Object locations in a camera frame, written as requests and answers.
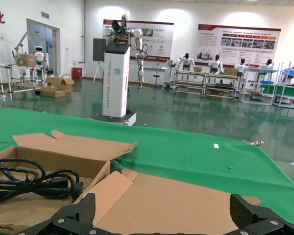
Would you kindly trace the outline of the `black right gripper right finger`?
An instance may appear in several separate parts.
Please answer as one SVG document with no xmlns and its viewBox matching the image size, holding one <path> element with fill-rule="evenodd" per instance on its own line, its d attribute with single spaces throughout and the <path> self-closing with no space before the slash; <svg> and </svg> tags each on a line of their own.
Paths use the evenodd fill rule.
<svg viewBox="0 0 294 235">
<path fill-rule="evenodd" d="M 248 203 L 238 194 L 230 195 L 229 209 L 238 227 L 230 235 L 294 235 L 294 224 L 269 208 Z"/>
</svg>

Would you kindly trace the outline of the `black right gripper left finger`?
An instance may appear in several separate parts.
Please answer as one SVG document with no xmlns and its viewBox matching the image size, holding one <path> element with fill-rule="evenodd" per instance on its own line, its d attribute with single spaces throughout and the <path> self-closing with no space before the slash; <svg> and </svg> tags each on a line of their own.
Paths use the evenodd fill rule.
<svg viewBox="0 0 294 235">
<path fill-rule="evenodd" d="M 88 193 L 79 203 L 61 207 L 51 218 L 16 232 L 17 235 L 110 235 L 93 226 L 96 197 Z"/>
</svg>

